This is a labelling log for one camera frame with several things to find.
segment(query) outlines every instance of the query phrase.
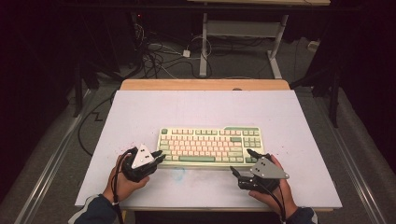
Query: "white tabletop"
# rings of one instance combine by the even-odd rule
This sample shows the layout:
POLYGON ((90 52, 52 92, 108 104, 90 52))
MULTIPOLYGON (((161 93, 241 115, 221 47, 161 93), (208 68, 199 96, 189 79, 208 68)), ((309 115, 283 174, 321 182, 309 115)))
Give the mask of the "white tabletop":
MULTIPOLYGON (((294 91, 118 91, 77 206, 105 189, 125 150, 154 150, 163 127, 258 126, 265 152, 276 155, 297 205, 342 207, 294 91)), ((134 210, 261 211, 268 208, 238 188, 231 171, 159 169, 122 207, 134 210)))

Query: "gray carpet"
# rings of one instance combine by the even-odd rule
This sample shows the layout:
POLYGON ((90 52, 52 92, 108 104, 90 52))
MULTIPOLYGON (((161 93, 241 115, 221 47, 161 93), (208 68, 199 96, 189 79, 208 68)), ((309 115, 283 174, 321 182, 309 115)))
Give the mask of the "gray carpet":
MULTIPOLYGON (((306 50, 307 43, 307 40, 302 39, 292 44, 283 43, 281 45, 276 58, 282 76, 288 82, 303 77, 314 56, 314 53, 306 50)), ((243 47, 232 52, 229 52, 227 46, 223 49, 221 47, 214 48, 213 55, 209 58, 212 68, 211 78, 273 78, 264 54, 265 50, 271 48, 271 44, 271 40, 264 40, 257 47, 243 47), (229 53, 225 56, 216 56, 216 54, 227 52, 229 53)), ((184 49, 172 43, 166 43, 166 46, 178 52, 184 49)), ((163 53, 161 55, 166 61, 178 57, 163 53)), ((196 60, 189 60, 189 62, 192 63, 194 74, 197 75, 199 62, 196 60)), ((123 74, 126 74, 129 69, 124 65, 122 71, 123 74)), ((162 70, 158 74, 158 78, 172 78, 171 76, 193 78, 191 65, 188 63, 174 65, 167 68, 166 71, 162 70)), ((150 71, 148 75, 153 76, 153 71, 150 71)), ((143 76, 144 74, 140 73, 134 78, 143 76)), ((110 97, 112 92, 120 86, 119 83, 103 75, 99 75, 99 80, 100 88, 97 91, 92 91, 86 97, 85 114, 110 97)), ((354 181, 354 175, 349 171, 350 168, 340 149, 340 140, 334 136, 334 132, 339 133, 342 137, 344 147, 348 148, 356 167, 358 167, 361 176, 375 198, 377 207, 386 220, 376 223, 391 223, 392 220, 396 220, 395 214, 390 210, 396 205, 395 175, 378 152, 373 140, 355 115, 342 90, 339 96, 339 128, 337 130, 334 130, 329 124, 327 115, 323 112, 326 112, 324 107, 328 105, 327 98, 313 98, 309 88, 298 88, 296 92, 343 204, 341 209, 318 213, 321 223, 375 223, 367 204, 361 200, 358 185, 354 181)), ((73 102, 74 99, 71 96, 70 106, 49 127, 12 190, 4 199, 0 206, 0 223, 14 223, 20 214, 52 154, 62 143, 70 124, 76 121, 72 117, 75 107, 73 102)), ((82 143, 90 152, 94 152, 110 107, 110 101, 99 106, 95 110, 98 113, 90 114, 81 128, 82 143)), ((49 183, 49 189, 45 192, 45 197, 42 202, 38 202, 40 205, 34 213, 32 223, 65 223, 78 210, 74 206, 74 202, 91 157, 82 150, 78 142, 77 132, 72 133, 70 141, 66 145, 64 157, 61 157, 61 159, 60 166, 55 169, 57 171, 56 176, 49 183)))

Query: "sleeve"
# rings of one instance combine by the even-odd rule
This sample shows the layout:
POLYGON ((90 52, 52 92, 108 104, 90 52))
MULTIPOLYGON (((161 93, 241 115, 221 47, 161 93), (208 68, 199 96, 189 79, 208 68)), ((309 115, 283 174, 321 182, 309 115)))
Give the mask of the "sleeve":
POLYGON ((69 224, 112 224, 116 219, 113 205, 102 194, 92 195, 84 207, 75 213, 69 224))
POLYGON ((319 224, 317 214, 310 207, 299 207, 291 215, 286 224, 319 224))

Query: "keyboard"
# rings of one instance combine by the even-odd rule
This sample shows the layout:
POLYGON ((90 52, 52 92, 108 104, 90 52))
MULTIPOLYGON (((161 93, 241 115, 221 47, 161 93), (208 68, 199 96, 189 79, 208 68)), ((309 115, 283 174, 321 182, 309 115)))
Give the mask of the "keyboard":
POLYGON ((166 155, 160 167, 251 168, 247 149, 264 153, 258 127, 163 128, 157 150, 166 155))

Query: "hand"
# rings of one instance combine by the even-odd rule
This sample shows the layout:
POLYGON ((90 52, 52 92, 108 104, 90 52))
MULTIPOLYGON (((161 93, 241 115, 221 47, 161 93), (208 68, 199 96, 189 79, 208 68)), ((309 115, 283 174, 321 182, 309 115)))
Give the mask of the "hand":
MULTIPOLYGON (((276 159, 274 155, 271 155, 271 160, 277 167, 283 170, 282 165, 280 165, 279 161, 276 159)), ((280 179, 279 181, 280 181, 279 188, 276 188, 273 191, 273 194, 277 197, 277 199, 281 203, 282 203, 282 195, 283 195, 283 200, 286 210, 286 218, 289 218, 297 210, 298 207, 294 203, 288 181, 286 181, 286 179, 280 179)), ((248 195, 259 200, 262 203, 266 203, 274 212, 278 213, 279 215, 281 214, 279 205, 277 205, 276 201, 273 199, 271 195, 259 193, 258 191, 255 190, 251 190, 248 193, 248 195)))
MULTIPOLYGON (((114 184, 114 175, 116 174, 117 167, 114 167, 111 170, 110 176, 108 177, 107 186, 105 191, 103 192, 103 196, 107 198, 111 203, 114 203, 113 199, 113 191, 111 189, 111 185, 114 184)), ((135 183, 133 181, 128 180, 125 175, 122 173, 121 169, 119 169, 118 180, 117 180, 117 194, 119 196, 119 202, 127 199, 135 190, 141 189, 146 186, 149 182, 149 177, 146 176, 140 182, 135 183)))

